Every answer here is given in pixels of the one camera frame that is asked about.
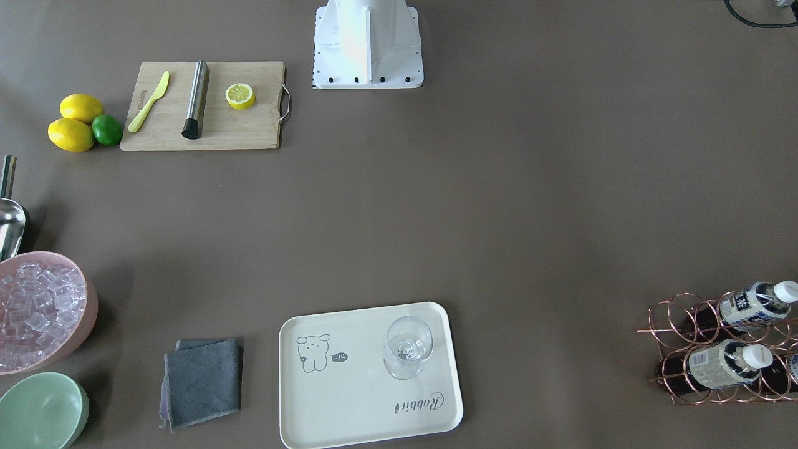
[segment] copper wire bottle rack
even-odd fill
[[[649,382],[658,383],[663,390],[670,393],[676,405],[798,401],[798,379],[789,374],[786,374],[786,383],[779,385],[770,385],[766,379],[760,377],[753,383],[708,391],[696,388],[694,381],[684,374],[687,372],[686,356],[692,350],[728,338],[747,344],[763,344],[773,353],[773,363],[781,364],[784,373],[789,373],[785,358],[798,354],[798,318],[750,324],[757,329],[741,336],[733,336],[724,331],[731,328],[730,326],[721,325],[717,303],[722,297],[723,295],[706,300],[699,295],[683,292],[649,308],[648,326],[638,329],[639,333],[654,337],[659,350],[660,362],[652,367]],[[715,315],[716,328],[702,328],[701,332],[695,332],[698,328],[697,314],[706,314],[708,312],[704,311],[707,310]],[[659,373],[666,371],[666,363],[671,359],[682,360],[681,373],[660,375]],[[685,382],[692,391],[676,391],[674,385],[678,383],[683,386]]]

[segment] metal scoop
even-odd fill
[[[25,209],[10,198],[16,167],[17,158],[6,156],[0,179],[0,244],[2,245],[0,261],[17,255],[19,245],[22,243],[22,234],[25,232]]]

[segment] drinking glass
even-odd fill
[[[421,372],[433,353],[433,333],[417,316],[402,316],[391,324],[385,338],[385,369],[399,380],[412,379]]]

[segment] bowl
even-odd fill
[[[0,398],[0,449],[61,449],[86,425],[89,399],[81,385],[58,372],[17,382]]]
[[[0,262],[0,375],[63,359],[96,319],[94,286],[65,256],[36,251]]]

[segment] black cable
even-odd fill
[[[792,12],[796,15],[796,21],[793,22],[793,23],[756,23],[756,22],[751,22],[750,20],[748,20],[747,18],[744,18],[743,16],[739,15],[736,12],[734,10],[734,8],[732,8],[732,4],[729,2],[729,0],[723,0],[723,3],[726,4],[726,9],[729,10],[731,15],[734,16],[735,19],[739,20],[740,22],[743,22],[745,25],[748,25],[748,26],[753,26],[753,27],[756,27],[756,28],[789,28],[790,26],[798,26],[798,2],[793,2],[792,5],[791,5]]]

